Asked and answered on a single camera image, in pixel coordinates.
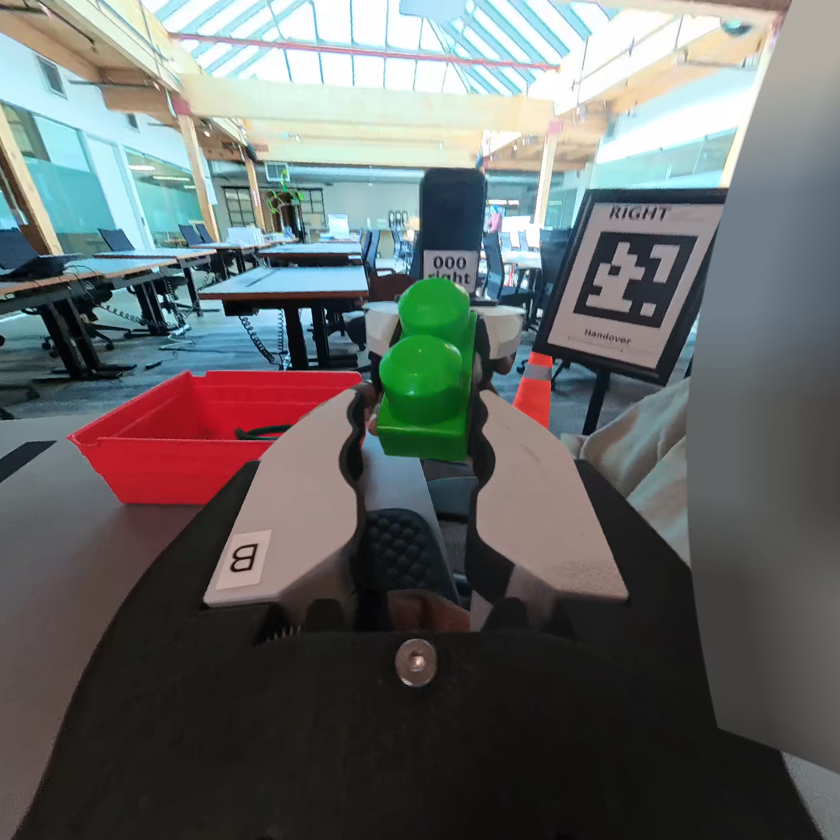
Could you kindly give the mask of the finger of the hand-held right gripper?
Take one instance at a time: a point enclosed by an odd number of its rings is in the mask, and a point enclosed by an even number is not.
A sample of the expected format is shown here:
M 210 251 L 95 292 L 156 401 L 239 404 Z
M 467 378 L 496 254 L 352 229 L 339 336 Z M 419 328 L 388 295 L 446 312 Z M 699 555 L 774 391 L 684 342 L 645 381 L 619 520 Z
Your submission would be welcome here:
M 513 369 L 522 338 L 522 308 L 473 308 L 476 315 L 472 392 L 495 391 L 495 374 L 507 375 Z
M 365 344 L 369 359 L 381 359 L 399 340 L 401 322 L 397 301 L 373 301 L 364 306 Z

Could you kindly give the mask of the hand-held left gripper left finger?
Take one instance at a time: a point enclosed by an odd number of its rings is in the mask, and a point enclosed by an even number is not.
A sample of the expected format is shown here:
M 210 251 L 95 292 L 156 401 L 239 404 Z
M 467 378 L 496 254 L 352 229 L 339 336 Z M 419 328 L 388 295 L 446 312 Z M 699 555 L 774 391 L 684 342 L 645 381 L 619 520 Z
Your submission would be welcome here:
M 302 625 L 312 603 L 336 602 L 351 624 L 351 558 L 364 525 L 366 386 L 310 411 L 261 456 L 206 588 L 208 607 L 279 605 Z

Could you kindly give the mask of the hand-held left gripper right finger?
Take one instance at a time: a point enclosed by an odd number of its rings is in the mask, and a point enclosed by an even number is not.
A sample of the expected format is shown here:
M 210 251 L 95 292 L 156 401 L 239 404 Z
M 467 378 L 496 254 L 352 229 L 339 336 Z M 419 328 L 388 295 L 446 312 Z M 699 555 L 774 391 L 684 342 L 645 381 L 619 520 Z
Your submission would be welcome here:
M 570 451 L 490 391 L 472 403 L 465 575 L 470 626 L 515 600 L 526 624 L 568 603 L 623 605 L 629 593 Z

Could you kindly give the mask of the green toy building block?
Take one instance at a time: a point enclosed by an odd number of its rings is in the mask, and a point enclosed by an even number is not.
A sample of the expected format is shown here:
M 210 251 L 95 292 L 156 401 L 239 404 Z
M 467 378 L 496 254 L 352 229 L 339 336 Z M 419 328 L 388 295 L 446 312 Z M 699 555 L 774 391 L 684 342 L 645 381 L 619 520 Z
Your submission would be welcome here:
M 463 463 L 477 324 L 469 294 L 431 277 L 412 284 L 396 305 L 400 338 L 379 367 L 381 446 L 389 456 Z

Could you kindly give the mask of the person's right hand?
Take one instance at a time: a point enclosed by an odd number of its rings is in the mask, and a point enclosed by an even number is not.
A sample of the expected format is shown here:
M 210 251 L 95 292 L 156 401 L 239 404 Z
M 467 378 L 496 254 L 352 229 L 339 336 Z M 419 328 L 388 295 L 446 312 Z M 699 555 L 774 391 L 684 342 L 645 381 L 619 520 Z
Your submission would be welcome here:
M 469 612 L 434 592 L 411 590 L 387 593 L 392 627 L 399 633 L 468 633 Z

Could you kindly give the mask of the black mesh office chair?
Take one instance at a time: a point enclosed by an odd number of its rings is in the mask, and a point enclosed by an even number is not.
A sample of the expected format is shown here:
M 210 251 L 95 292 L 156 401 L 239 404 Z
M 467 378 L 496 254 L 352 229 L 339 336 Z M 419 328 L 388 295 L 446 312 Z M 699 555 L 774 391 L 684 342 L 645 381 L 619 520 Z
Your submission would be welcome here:
M 479 276 L 479 298 L 530 309 L 538 293 L 542 259 L 538 250 L 504 250 L 498 234 L 482 238 L 485 272 Z

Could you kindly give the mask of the orange traffic cone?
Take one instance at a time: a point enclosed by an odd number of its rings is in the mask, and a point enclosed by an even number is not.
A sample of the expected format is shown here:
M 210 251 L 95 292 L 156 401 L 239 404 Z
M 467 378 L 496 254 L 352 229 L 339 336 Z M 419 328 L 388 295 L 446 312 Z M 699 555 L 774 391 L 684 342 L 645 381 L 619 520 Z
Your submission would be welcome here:
M 531 351 L 525 363 L 513 406 L 542 427 L 550 428 L 553 359 Z

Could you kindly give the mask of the white-topped desk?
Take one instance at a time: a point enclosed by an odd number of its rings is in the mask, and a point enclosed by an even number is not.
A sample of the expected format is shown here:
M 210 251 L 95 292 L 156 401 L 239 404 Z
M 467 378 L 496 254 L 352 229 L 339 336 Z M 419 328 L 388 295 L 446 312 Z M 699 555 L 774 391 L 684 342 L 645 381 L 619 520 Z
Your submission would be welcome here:
M 337 301 L 355 302 L 368 297 L 368 283 L 362 266 L 256 268 L 218 282 L 198 292 L 203 301 L 221 301 L 229 317 L 249 317 L 260 310 L 285 314 L 286 347 L 295 371 L 357 371 L 357 357 L 331 355 L 324 310 Z M 301 325 L 300 310 L 309 309 L 316 349 L 311 358 Z
M 319 241 L 312 244 L 274 244 L 261 249 L 259 255 L 274 267 L 359 266 L 362 263 L 361 245 L 358 242 Z

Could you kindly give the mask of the person's pale clothing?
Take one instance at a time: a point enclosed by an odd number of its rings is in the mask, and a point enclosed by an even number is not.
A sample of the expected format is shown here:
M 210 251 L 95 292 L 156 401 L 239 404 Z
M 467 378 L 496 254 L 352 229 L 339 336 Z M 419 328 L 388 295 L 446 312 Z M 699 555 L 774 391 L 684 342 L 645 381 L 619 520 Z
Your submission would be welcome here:
M 690 379 L 648 395 L 587 436 L 565 441 L 690 565 L 686 430 Z

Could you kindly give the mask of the red plastic bin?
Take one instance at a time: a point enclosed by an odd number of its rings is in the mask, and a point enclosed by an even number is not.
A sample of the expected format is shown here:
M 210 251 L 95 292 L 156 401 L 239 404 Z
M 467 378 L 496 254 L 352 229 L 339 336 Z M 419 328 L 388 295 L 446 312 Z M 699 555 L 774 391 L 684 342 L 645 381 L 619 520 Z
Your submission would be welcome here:
M 123 504 L 204 505 L 294 424 L 362 381 L 353 371 L 184 371 L 69 436 Z

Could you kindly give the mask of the framed tag sign on stand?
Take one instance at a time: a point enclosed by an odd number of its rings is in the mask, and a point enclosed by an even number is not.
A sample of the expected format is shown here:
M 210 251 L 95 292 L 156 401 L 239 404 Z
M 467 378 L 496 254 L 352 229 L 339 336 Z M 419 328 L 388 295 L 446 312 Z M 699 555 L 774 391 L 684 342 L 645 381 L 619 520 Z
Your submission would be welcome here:
M 697 320 L 727 187 L 589 190 L 534 349 L 595 373 L 583 434 L 612 375 L 664 386 Z

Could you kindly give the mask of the potted green plant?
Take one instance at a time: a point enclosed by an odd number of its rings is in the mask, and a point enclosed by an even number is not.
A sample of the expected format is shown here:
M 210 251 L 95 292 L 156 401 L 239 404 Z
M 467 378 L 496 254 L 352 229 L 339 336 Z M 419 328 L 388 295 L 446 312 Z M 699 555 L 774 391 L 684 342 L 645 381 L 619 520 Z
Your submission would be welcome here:
M 276 231 L 303 242 L 307 232 L 301 194 L 289 185 L 289 180 L 290 177 L 285 183 L 271 183 L 273 186 L 268 190 L 266 205 L 271 212 Z

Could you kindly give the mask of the long wooden-edged desk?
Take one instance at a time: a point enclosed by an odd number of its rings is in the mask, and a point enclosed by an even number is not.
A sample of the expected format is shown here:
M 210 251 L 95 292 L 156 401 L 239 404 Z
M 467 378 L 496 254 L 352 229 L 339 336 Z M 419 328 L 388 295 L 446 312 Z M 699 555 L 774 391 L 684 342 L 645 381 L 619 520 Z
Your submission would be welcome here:
M 102 251 L 94 254 L 101 259 L 151 259 L 159 263 L 175 264 L 182 270 L 187 279 L 187 289 L 190 293 L 192 307 L 195 314 L 202 317 L 202 309 L 193 273 L 201 270 L 213 276 L 220 275 L 222 279 L 228 277 L 227 261 L 232 259 L 239 272 L 246 270 L 246 258 L 257 260 L 262 251 L 271 247 L 271 243 L 243 245 L 234 242 L 214 243 L 203 246 L 186 248 L 136 248 L 117 251 Z
M 174 258 L 119 258 L 107 255 L 67 263 L 64 274 L 12 282 L 2 273 L 1 312 L 35 310 L 43 320 L 60 367 L 36 383 L 113 381 L 136 369 L 136 364 L 108 364 L 92 344 L 76 306 L 76 299 L 94 289 L 126 287 L 147 280 L 154 269 L 175 265 Z

